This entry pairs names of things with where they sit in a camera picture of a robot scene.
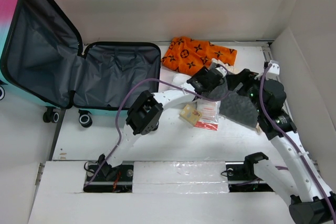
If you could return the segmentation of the white face mask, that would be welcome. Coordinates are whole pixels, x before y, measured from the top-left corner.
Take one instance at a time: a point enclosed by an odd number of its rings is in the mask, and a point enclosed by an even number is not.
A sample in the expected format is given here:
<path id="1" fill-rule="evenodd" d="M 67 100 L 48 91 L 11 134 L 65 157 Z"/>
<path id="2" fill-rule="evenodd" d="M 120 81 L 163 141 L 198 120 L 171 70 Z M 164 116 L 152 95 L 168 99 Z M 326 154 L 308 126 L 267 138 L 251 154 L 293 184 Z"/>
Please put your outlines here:
<path id="1" fill-rule="evenodd" d="M 183 84 L 187 83 L 187 80 L 189 80 L 191 76 L 177 73 L 174 75 L 171 84 L 174 86 L 182 86 Z"/>

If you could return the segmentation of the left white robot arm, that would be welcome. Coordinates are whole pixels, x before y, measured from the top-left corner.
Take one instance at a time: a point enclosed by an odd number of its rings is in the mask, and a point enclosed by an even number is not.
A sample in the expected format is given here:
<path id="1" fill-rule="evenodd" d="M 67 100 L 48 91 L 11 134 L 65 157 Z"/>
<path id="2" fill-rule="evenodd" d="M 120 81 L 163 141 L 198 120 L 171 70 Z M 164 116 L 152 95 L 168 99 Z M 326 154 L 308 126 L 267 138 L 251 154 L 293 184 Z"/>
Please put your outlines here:
<path id="1" fill-rule="evenodd" d="M 216 68 L 210 69 L 203 67 L 180 85 L 155 78 L 149 78 L 137 84 L 126 95 L 121 103 L 122 105 L 138 87 L 146 82 L 159 82 L 171 88 L 157 93 L 151 93 L 148 90 L 143 91 L 127 111 L 127 118 L 122 130 L 118 125 L 121 112 L 120 109 L 118 110 L 115 117 L 115 126 L 119 138 L 108 153 L 99 156 L 97 160 L 98 168 L 94 175 L 100 174 L 105 180 L 114 179 L 117 175 L 117 167 L 122 164 L 128 150 L 141 136 L 147 135 L 158 128 L 159 119 L 165 110 L 182 103 L 191 102 L 194 98 L 210 101 L 211 99 L 206 98 L 205 94 L 223 84 L 224 77 L 227 74 L 228 70 L 224 66 L 217 65 Z"/>

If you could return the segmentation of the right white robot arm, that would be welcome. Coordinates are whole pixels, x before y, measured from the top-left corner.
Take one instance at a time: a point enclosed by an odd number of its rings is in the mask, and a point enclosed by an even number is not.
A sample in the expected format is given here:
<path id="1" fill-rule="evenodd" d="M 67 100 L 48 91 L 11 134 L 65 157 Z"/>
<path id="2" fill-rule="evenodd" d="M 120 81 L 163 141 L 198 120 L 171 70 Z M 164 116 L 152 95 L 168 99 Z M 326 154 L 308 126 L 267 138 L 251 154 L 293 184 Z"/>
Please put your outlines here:
<path id="1" fill-rule="evenodd" d="M 283 110 L 287 98 L 283 85 L 268 79 L 271 72 L 257 74 L 244 69 L 226 76 L 230 91 L 250 99 L 258 112 L 258 123 L 283 159 L 289 175 L 284 175 L 264 153 L 245 157 L 243 173 L 260 178 L 281 197 L 294 223 L 335 222 L 335 192 L 323 180 L 302 146 L 297 128 Z"/>

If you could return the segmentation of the clear red zip bag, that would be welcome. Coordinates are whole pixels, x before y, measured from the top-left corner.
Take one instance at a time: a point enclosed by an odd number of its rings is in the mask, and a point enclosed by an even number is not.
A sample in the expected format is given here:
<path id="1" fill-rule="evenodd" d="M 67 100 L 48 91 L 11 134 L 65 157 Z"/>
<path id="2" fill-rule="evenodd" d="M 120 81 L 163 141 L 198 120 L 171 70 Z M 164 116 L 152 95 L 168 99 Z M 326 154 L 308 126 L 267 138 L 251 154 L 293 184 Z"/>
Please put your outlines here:
<path id="1" fill-rule="evenodd" d="M 217 131 L 219 124 L 219 107 L 221 102 L 197 100 L 196 110 L 202 115 L 195 127 Z"/>

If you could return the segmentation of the teal pink suitcase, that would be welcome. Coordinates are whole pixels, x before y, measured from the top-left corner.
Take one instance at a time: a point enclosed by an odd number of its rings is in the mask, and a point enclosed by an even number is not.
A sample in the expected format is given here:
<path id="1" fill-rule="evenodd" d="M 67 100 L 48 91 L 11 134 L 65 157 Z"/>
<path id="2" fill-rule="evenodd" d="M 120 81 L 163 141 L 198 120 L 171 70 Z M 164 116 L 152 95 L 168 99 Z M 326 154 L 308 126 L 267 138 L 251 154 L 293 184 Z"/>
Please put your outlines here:
<path id="1" fill-rule="evenodd" d="M 56 123 L 59 109 L 75 107 L 79 123 L 92 115 L 127 110 L 139 94 L 157 92 L 161 51 L 150 42 L 93 42 L 85 46 L 54 0 L 1 0 L 1 96 L 13 92 L 46 108 Z"/>

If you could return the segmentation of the yellow small box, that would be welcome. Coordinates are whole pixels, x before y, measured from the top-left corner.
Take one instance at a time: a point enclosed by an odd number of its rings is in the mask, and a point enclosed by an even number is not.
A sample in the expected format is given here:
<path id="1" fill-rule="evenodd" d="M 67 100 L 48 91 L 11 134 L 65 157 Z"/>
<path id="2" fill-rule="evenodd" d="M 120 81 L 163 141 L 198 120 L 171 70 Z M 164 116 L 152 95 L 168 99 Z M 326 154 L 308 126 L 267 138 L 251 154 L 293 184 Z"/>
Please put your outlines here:
<path id="1" fill-rule="evenodd" d="M 187 104 L 180 112 L 180 117 L 191 125 L 195 125 L 202 117 L 201 112 L 197 111 L 194 107 Z"/>

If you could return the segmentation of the grey plush blanket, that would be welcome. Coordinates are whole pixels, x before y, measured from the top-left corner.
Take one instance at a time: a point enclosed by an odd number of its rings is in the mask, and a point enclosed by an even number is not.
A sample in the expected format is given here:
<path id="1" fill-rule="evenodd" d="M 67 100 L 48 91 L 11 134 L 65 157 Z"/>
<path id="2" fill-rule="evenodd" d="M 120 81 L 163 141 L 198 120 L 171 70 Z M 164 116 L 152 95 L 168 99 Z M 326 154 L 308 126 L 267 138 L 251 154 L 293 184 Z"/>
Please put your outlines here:
<path id="1" fill-rule="evenodd" d="M 238 95 L 237 90 L 229 91 L 227 84 L 223 83 L 204 97 L 212 99 L 212 102 L 220 101 L 219 117 L 223 116 L 243 126 L 257 129 L 257 110 L 249 98 Z"/>

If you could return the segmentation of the orange patterned plush blanket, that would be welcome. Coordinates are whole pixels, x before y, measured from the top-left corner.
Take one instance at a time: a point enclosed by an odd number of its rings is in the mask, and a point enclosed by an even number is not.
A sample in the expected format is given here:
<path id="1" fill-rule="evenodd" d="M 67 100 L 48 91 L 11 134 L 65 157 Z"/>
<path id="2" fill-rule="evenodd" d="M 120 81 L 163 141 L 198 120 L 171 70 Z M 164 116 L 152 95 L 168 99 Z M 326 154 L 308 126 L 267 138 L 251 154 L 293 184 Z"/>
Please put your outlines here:
<path id="1" fill-rule="evenodd" d="M 172 39 L 161 63 L 172 71 L 193 76 L 203 67 L 208 68 L 213 61 L 233 66 L 236 56 L 236 49 L 182 36 Z"/>

